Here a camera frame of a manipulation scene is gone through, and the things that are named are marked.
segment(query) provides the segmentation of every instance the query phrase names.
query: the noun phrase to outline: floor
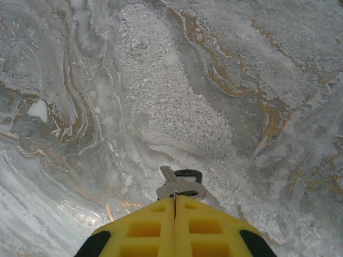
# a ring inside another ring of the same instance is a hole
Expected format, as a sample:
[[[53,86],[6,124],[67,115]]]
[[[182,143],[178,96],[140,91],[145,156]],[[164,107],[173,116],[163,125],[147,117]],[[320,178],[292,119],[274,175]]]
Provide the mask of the floor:
[[[343,255],[342,0],[0,6],[0,256],[73,256],[161,165],[278,256]]]

